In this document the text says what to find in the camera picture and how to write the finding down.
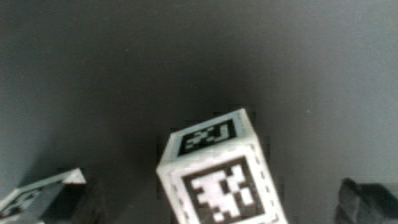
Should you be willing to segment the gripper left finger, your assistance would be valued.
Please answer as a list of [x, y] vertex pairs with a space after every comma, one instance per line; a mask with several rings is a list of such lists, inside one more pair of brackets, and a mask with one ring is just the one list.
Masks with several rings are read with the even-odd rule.
[[44, 224], [107, 224], [101, 193], [94, 184], [68, 184], [41, 215]]

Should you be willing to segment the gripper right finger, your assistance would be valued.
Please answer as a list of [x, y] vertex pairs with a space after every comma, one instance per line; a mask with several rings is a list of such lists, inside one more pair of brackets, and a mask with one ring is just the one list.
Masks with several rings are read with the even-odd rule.
[[398, 224], [398, 183], [343, 179], [334, 224]]

